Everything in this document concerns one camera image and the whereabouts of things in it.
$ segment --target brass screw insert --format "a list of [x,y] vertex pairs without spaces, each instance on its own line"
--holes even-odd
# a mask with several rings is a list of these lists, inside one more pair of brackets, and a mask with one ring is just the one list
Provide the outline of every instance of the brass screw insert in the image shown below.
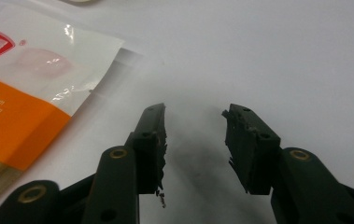
[[127,156],[127,150],[124,148],[118,148],[110,152],[110,158],[112,159],[120,159],[125,156]]
[[307,161],[310,159],[310,155],[302,150],[292,150],[290,155],[299,161]]
[[43,185],[35,185],[23,191],[18,199],[19,203],[32,203],[46,194],[46,187]]

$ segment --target snack package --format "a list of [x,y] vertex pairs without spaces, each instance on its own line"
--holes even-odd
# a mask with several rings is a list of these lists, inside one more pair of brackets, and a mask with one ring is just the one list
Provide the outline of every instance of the snack package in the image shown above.
[[70,120],[122,43],[23,7],[0,10],[0,192]]

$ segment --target orange label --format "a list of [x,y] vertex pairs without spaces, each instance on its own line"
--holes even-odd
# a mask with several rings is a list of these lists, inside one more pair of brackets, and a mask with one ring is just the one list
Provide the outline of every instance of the orange label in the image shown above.
[[69,119],[55,105],[0,82],[0,162],[26,170]]

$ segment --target white surface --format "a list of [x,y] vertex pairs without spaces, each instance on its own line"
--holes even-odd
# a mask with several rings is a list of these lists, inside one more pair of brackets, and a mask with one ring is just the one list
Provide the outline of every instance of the white surface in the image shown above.
[[63,189],[90,175],[101,152],[122,145],[143,109],[161,102],[167,207],[141,196],[143,224],[275,223],[270,197],[247,195],[228,164],[220,113],[230,103],[253,109],[283,147],[312,151],[354,188],[354,1],[23,4],[126,44],[60,137],[0,203],[35,179]]

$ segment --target plastic packaging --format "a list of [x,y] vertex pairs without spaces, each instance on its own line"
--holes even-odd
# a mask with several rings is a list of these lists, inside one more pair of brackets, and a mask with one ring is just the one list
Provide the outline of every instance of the plastic packaging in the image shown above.
[[123,41],[32,10],[0,10],[0,192],[90,95]]

